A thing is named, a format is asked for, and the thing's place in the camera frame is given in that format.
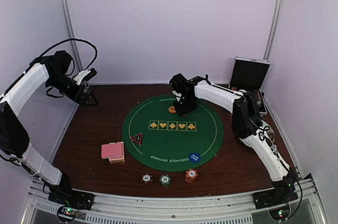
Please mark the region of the orange big blind button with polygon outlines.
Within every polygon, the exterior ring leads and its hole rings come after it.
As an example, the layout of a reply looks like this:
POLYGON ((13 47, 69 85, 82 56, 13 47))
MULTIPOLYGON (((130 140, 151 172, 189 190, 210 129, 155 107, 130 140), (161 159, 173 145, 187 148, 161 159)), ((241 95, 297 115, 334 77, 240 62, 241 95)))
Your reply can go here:
POLYGON ((169 111, 170 113, 172 113, 172 114, 176 113, 176 110, 175 110, 174 106, 170 106, 170 107, 168 108, 168 111, 169 111))

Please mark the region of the black red all-in triangle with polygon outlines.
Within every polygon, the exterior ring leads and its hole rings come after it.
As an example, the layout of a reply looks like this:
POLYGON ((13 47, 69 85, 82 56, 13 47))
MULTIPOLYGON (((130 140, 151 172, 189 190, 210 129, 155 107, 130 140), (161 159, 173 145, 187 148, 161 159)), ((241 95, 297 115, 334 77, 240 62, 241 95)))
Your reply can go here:
POLYGON ((134 136, 130 136, 129 139, 138 144, 138 145, 141 145, 142 144, 142 139, 143 139, 143 133, 139 133, 139 134, 136 134, 134 136))

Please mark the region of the blue small blind button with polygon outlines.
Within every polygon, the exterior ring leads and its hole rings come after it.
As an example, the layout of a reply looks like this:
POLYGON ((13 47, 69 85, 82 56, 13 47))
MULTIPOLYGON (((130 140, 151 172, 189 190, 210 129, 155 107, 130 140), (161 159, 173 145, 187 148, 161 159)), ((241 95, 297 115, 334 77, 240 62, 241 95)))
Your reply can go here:
POLYGON ((199 153, 191 153, 188 159, 192 163, 198 163, 201 160, 201 155, 199 153))

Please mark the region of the orange-red poker chip stack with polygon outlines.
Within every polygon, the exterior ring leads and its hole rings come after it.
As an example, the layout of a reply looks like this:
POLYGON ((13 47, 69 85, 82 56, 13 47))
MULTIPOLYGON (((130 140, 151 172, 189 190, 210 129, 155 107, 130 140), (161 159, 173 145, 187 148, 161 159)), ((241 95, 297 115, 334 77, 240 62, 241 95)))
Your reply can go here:
POLYGON ((188 169, 185 172, 185 180, 186 182, 194 182, 196 178, 198 177, 198 172, 195 169, 188 169))

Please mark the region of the green poker chip stack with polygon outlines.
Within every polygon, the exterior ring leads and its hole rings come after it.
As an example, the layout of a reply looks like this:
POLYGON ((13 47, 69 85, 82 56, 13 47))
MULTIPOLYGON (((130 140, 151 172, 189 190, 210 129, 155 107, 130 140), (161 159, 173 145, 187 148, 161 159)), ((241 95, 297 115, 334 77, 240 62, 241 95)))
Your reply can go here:
POLYGON ((171 185, 171 177, 167 174, 163 174, 159 178, 159 182, 162 186, 170 186, 171 185))

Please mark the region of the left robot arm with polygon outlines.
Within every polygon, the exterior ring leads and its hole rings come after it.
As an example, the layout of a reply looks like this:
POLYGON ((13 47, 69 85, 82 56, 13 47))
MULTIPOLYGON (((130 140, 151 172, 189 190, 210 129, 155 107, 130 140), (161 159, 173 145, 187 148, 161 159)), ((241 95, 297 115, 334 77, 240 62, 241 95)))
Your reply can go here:
POLYGON ((84 69, 70 77, 67 71, 71 59, 71 55, 65 51, 36 58, 1 95, 1 151, 10 156, 9 162, 22 165, 34 176, 39 176, 65 205, 71 205, 76 200, 69 177, 33 147, 18 117, 26 102, 41 85, 57 89, 80 106, 98 105, 95 94, 85 85, 97 71, 94 68, 84 69))

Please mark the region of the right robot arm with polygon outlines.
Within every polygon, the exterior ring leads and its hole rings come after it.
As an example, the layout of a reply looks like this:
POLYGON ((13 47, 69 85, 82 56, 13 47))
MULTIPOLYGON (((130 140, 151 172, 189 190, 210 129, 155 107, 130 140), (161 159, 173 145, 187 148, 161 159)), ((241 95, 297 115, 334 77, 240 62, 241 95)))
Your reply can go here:
POLYGON ((210 82, 207 76, 187 79, 180 73, 171 78, 170 86, 176 98, 173 106, 180 116, 196 110, 201 99, 230 112, 233 133, 256 152, 270 175, 274 187, 270 196, 273 202, 280 204, 293 196, 297 177, 268 136, 269 127, 261 121, 252 92, 227 89, 210 82))

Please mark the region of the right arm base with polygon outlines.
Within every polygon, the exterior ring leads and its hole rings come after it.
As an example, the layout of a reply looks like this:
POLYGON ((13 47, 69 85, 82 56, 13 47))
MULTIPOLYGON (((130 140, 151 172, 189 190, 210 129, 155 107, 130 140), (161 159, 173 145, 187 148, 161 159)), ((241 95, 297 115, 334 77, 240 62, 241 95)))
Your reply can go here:
POLYGON ((283 193, 277 192, 276 189, 255 192, 252 197, 256 209, 270 208, 298 199, 295 190, 288 195, 284 195, 283 193))

